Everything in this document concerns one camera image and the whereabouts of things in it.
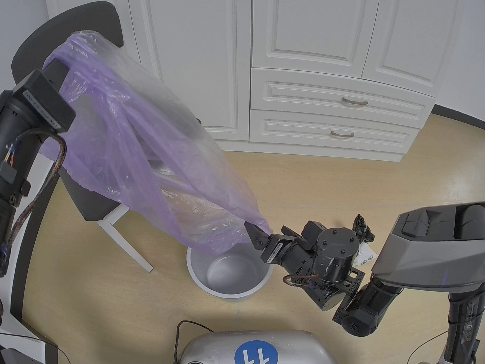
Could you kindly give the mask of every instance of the white wall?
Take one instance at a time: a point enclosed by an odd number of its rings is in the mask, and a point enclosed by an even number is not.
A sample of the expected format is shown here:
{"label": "white wall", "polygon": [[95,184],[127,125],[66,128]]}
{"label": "white wall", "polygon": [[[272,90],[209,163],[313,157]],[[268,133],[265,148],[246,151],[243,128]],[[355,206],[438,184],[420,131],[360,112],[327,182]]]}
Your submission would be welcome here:
{"label": "white wall", "polygon": [[485,0],[466,0],[448,74],[436,104],[485,120]]}
{"label": "white wall", "polygon": [[0,0],[0,91],[15,86],[12,58],[22,42],[48,19],[45,0]]}

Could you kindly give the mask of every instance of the wooden floor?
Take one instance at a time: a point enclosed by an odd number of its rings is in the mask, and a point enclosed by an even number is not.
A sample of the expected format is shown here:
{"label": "wooden floor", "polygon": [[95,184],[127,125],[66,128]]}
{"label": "wooden floor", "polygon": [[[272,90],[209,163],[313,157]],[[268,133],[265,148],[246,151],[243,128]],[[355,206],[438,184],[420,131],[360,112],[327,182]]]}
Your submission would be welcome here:
{"label": "wooden floor", "polygon": [[[310,219],[352,227],[360,213],[376,235],[377,252],[399,213],[485,199],[485,130],[435,115],[400,163],[237,152],[227,157],[275,231],[282,225],[300,231]],[[311,331],[341,364],[405,364],[418,345],[447,329],[446,294],[405,290],[374,334],[350,336],[332,322],[332,311],[321,312],[303,290],[284,285],[278,266],[252,298],[219,300],[192,282],[186,248],[173,238],[133,212],[116,227],[153,272],[96,223],[83,221],[58,183],[35,245],[24,319],[64,349],[72,364],[172,364],[181,319],[215,331]],[[180,346],[201,333],[184,326]],[[485,326],[480,337],[485,340]],[[445,341],[441,336],[428,343],[410,362],[437,362]],[[59,362],[67,361],[60,356]],[[485,345],[477,356],[484,362]]]}

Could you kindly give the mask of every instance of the blue circle logo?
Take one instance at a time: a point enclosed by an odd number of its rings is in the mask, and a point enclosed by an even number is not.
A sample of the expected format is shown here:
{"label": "blue circle logo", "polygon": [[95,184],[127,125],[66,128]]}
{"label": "blue circle logo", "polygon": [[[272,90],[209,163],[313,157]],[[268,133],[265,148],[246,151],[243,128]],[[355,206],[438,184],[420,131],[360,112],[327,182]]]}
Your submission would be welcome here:
{"label": "blue circle logo", "polygon": [[236,364],[276,364],[278,352],[266,341],[248,341],[236,350],[234,362]]}

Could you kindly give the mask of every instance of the chair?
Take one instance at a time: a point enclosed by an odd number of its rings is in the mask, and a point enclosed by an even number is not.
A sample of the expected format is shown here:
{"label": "chair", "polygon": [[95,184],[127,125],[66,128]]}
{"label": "chair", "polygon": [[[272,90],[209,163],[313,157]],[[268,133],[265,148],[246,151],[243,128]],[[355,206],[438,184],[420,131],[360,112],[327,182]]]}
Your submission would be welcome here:
{"label": "chair", "polygon": [[[108,2],[94,2],[65,11],[35,30],[19,47],[12,60],[12,75],[19,83],[34,69],[41,69],[52,51],[71,35],[93,30],[118,47],[123,46],[123,33],[115,7]],[[96,221],[138,264],[150,272],[153,267],[113,227],[129,208],[76,183],[61,168],[60,177],[74,204],[86,221]]]}

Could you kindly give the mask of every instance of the drawer handle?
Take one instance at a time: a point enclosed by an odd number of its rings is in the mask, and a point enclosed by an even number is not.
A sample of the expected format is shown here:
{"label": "drawer handle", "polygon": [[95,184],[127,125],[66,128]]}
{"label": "drawer handle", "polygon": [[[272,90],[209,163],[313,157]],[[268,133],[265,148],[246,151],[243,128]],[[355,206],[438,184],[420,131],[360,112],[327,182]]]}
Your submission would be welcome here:
{"label": "drawer handle", "polygon": [[352,101],[352,100],[346,99],[345,97],[342,97],[342,101],[346,102],[347,104],[359,105],[359,106],[364,106],[364,105],[368,104],[367,100],[365,100],[365,101]]}
{"label": "drawer handle", "polygon": [[337,136],[337,137],[354,137],[355,136],[355,133],[351,133],[350,135],[341,135],[340,133],[336,133],[336,132],[333,132],[333,131],[330,131],[330,134],[331,136]]}

